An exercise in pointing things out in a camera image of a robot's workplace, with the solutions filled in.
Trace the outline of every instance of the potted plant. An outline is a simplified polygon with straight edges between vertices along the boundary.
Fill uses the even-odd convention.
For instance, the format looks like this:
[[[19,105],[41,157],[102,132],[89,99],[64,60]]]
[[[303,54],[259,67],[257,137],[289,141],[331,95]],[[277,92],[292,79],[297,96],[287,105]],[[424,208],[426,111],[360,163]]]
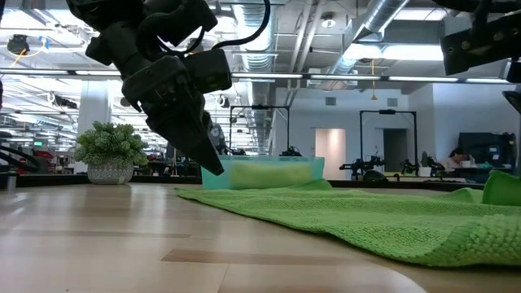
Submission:
[[[87,174],[94,184],[125,184],[134,174],[134,164],[146,164],[142,149],[147,144],[134,134],[132,125],[95,121],[94,129],[78,139],[76,160],[88,164]]]
[[[430,177],[431,176],[432,168],[429,165],[429,160],[431,160],[431,158],[429,158],[429,155],[424,151],[422,153],[422,160],[420,160],[420,164],[422,166],[418,170],[420,177]]]

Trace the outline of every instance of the white flower pot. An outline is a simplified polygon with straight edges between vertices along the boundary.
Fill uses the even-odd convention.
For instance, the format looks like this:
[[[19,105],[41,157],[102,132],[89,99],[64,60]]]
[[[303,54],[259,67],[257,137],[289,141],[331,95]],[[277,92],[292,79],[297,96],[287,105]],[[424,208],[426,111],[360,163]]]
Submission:
[[[100,165],[89,165],[87,175],[94,184],[120,185],[125,184],[134,174],[134,164],[117,166],[111,161]]]

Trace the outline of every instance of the person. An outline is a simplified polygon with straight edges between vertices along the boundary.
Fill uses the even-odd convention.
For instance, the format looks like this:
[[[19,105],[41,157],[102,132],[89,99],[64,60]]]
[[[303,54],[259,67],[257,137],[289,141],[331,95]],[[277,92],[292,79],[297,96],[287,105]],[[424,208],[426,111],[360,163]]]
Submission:
[[[445,172],[452,172],[454,169],[461,168],[464,160],[466,160],[465,152],[458,147],[450,153],[447,159],[441,160],[439,163],[445,168]]]

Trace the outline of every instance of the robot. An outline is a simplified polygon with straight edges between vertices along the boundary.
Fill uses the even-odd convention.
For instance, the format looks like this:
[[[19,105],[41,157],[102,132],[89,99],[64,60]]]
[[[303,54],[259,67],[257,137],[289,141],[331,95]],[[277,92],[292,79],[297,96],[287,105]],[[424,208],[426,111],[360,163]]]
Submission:
[[[256,39],[269,22],[269,0],[264,21],[253,35],[195,54],[189,53],[217,25],[204,0],[67,0],[67,4],[77,18],[100,32],[85,54],[105,65],[114,63],[123,80],[123,95],[138,112],[147,114],[151,130],[208,171],[223,173],[208,138],[212,122],[204,111],[203,94],[232,86],[221,48]],[[198,28],[199,37],[187,50],[165,45],[178,46]]]

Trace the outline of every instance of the green towel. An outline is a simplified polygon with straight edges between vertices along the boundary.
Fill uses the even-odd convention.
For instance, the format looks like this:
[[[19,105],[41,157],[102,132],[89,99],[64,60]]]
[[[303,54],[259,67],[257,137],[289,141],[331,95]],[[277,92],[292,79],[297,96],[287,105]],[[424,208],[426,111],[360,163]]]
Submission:
[[[483,203],[521,207],[521,179],[492,171],[483,191]]]
[[[268,190],[179,190],[194,199],[292,229],[333,234],[413,264],[521,265],[521,207],[482,204],[483,192],[441,196],[334,190],[327,181]]]

